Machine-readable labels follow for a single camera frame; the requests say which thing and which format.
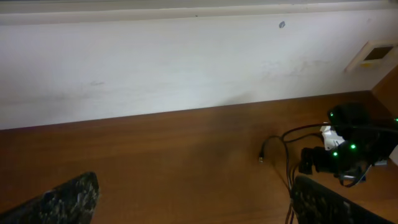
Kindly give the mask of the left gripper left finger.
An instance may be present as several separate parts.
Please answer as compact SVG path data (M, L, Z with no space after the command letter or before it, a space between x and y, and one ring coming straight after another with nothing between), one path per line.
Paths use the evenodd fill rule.
M1 214L1 223L88 224L100 196L97 176L85 172Z

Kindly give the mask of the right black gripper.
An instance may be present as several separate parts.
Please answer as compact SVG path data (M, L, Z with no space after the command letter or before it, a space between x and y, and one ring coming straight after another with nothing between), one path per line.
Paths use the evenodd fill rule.
M344 187L354 187L366 180L366 174L371 168L369 163L356 149L343 146L326 151L323 147L304 148L298 171L312 175L313 167L317 172L331 173Z

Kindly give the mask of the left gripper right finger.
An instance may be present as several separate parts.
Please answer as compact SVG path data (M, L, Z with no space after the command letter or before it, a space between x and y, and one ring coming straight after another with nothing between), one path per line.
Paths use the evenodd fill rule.
M292 207L299 224L391 224L305 176L295 178Z

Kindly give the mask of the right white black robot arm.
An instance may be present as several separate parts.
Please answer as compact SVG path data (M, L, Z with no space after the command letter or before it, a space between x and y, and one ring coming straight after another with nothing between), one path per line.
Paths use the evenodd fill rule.
M328 119L330 123L315 134L323 146L302 149L298 165L302 174L331 173L342 186L353 187L397 147L397 119L372 119L361 103L335 106Z

